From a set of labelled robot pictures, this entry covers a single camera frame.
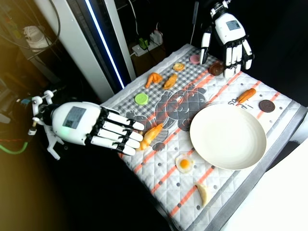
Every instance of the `green round object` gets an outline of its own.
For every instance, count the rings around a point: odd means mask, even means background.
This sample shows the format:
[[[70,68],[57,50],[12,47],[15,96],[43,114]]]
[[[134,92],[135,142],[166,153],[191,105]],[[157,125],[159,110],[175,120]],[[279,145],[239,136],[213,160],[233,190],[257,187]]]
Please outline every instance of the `green round object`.
[[[148,103],[149,96],[144,93],[139,93],[135,96],[135,102],[139,105],[145,105]]]

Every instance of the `egg yolk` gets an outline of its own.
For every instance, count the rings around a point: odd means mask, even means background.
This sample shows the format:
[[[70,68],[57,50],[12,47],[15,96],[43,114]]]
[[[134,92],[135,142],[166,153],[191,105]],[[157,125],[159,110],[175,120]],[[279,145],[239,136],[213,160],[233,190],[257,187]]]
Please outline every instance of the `egg yolk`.
[[[183,160],[181,160],[181,162],[180,162],[180,166],[181,166],[182,168],[188,168],[189,165],[190,165],[190,163],[189,163],[189,161],[186,160],[186,159],[183,159]]]

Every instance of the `power strip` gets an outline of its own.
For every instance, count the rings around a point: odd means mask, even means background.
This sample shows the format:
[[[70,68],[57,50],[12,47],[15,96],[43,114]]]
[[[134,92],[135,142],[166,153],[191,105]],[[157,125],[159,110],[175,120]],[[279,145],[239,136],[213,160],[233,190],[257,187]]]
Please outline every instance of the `power strip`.
[[[153,43],[152,41],[150,41],[150,45],[149,45],[148,49],[149,49],[149,51],[151,51],[151,50],[155,49],[156,47],[158,47],[158,45],[160,46],[160,45],[162,45],[162,44],[163,44],[163,43],[160,43],[160,44],[157,43],[157,44],[155,44],[155,43]],[[132,50],[136,53],[136,56],[137,56],[137,57],[142,56],[143,54],[145,54],[145,53],[148,52],[147,49],[144,50],[144,49],[142,49],[139,45],[134,46],[134,47],[132,48]]]

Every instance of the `robotic hand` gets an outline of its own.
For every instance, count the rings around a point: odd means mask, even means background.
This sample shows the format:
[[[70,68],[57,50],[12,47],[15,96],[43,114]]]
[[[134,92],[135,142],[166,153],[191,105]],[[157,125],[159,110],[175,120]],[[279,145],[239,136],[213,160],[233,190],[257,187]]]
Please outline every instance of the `robotic hand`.
[[[224,47],[224,76],[232,77],[241,71],[241,65],[249,69],[254,59],[251,48],[246,40],[247,36],[242,24],[232,15],[226,12],[228,3],[216,3],[211,9],[214,20],[215,35],[221,46]],[[203,34],[201,43],[200,63],[207,60],[208,47],[211,40],[212,27],[210,26]]]
[[[89,102],[69,102],[60,106],[52,104],[53,92],[32,99],[34,121],[45,128],[49,147],[55,159],[60,159],[53,149],[62,140],[79,145],[98,145],[126,155],[134,155],[143,136],[133,130],[144,130],[144,125],[121,116],[117,111]],[[48,105],[41,105],[46,98]]]

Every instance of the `plate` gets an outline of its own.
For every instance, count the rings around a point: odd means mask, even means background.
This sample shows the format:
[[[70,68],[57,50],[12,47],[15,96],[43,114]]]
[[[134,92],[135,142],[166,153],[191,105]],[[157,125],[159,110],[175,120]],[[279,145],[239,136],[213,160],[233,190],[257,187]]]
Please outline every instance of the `plate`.
[[[266,149],[259,121],[242,108],[216,104],[192,120],[190,137],[195,150],[210,164],[240,170],[256,164]]]

